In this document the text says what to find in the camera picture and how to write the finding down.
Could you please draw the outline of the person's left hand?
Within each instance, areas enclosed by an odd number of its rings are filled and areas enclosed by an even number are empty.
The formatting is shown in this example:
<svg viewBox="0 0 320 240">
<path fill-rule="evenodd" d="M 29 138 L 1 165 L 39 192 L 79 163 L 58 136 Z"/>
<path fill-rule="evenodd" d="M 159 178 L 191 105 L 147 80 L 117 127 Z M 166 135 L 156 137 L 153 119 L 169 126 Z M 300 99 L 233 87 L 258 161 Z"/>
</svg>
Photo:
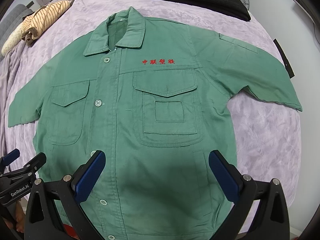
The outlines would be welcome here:
<svg viewBox="0 0 320 240">
<path fill-rule="evenodd" d="M 23 208 L 21 206 L 21 199 L 16 202 L 15 211 L 14 211 L 14 219 L 16 221 L 16 231 L 20 233 L 24 233 L 24 224 L 25 224 L 25 214 Z"/>
</svg>

